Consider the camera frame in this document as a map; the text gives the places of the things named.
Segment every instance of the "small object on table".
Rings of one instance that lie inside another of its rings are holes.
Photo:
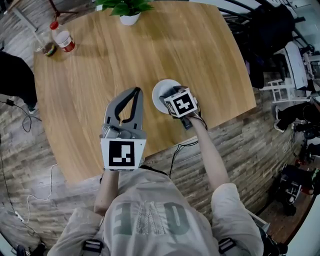
[[[57,47],[53,43],[49,32],[44,32],[40,35],[37,35],[36,32],[34,32],[34,35],[36,38],[36,41],[33,43],[34,52],[42,52],[47,57],[52,56],[56,52]]]
[[[54,41],[64,52],[71,52],[75,48],[75,42],[65,26],[54,21],[50,24],[50,29]]]
[[[196,98],[192,96],[189,88],[174,86],[161,95],[159,99],[174,119],[181,120],[186,130],[192,127],[192,123],[187,118],[187,115],[193,112],[198,112],[198,104]]]
[[[179,118],[186,130],[192,127],[191,122],[183,115],[179,115],[179,117],[175,114],[175,109],[173,108],[174,103],[170,103],[170,98],[174,94],[176,94],[180,89],[183,91],[183,86],[175,80],[172,79],[164,79],[158,82],[152,90],[152,101],[154,106],[162,113],[171,115],[174,119]]]
[[[154,7],[149,4],[149,0],[122,1],[122,0],[103,0],[99,1],[104,11],[113,8],[111,15],[120,16],[123,25],[132,26],[137,22],[140,14],[144,11],[152,10]]]

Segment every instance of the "wooden table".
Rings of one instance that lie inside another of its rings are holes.
[[[36,92],[45,132],[65,178],[78,182],[103,172],[99,135],[108,103],[125,89],[143,90],[144,156],[194,136],[159,112],[152,90],[163,79],[190,88],[209,128],[256,106],[245,63],[213,5],[153,2],[133,26],[110,10],[67,24],[76,49],[34,55]]]

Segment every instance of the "person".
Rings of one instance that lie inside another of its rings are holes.
[[[48,256],[82,255],[84,242],[92,239],[103,243],[103,256],[219,256],[218,242],[224,239],[233,241],[228,240],[233,246],[226,255],[262,256],[259,228],[230,183],[222,158],[202,121],[189,119],[213,189],[212,226],[165,173],[106,170],[93,212],[75,209]]]
[[[310,123],[319,123],[320,105],[313,97],[310,98],[310,102],[290,106],[285,110],[279,110],[279,107],[276,105],[275,118],[277,121],[274,123],[274,128],[281,133],[284,133],[288,126],[297,118]]]
[[[288,177],[287,183],[295,182],[301,185],[309,195],[320,194],[320,170],[315,168],[313,171],[299,169],[294,165],[286,164],[282,168],[282,174]]]
[[[7,11],[5,0],[0,0],[0,7],[1,7],[1,12],[5,13]]]
[[[22,58],[0,51],[0,94],[21,98],[32,115],[37,110],[35,76]]]

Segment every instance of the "white bowl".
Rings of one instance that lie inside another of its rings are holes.
[[[167,107],[160,101],[159,97],[164,95],[167,91],[169,91],[174,86],[181,86],[175,80],[165,79],[158,82],[152,91],[152,101],[157,110],[164,114],[169,114]]]

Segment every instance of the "white cable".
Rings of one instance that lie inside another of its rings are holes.
[[[53,167],[57,166],[58,164],[54,164],[51,166],[51,175],[50,175],[50,194],[48,195],[47,199],[39,199],[36,196],[34,196],[33,194],[28,194],[28,197],[26,198],[26,204],[28,205],[28,220],[27,221],[22,221],[24,224],[28,224],[30,221],[30,206],[29,206],[29,197],[33,197],[34,199],[38,200],[38,201],[49,201],[50,196],[52,195],[52,169]]]
[[[295,135],[295,128],[293,128],[293,131],[291,132],[291,135],[290,135],[290,138],[289,140],[283,144],[282,146],[282,150],[283,150],[283,153],[287,153],[287,151],[292,147],[292,140],[294,138],[294,135]]]

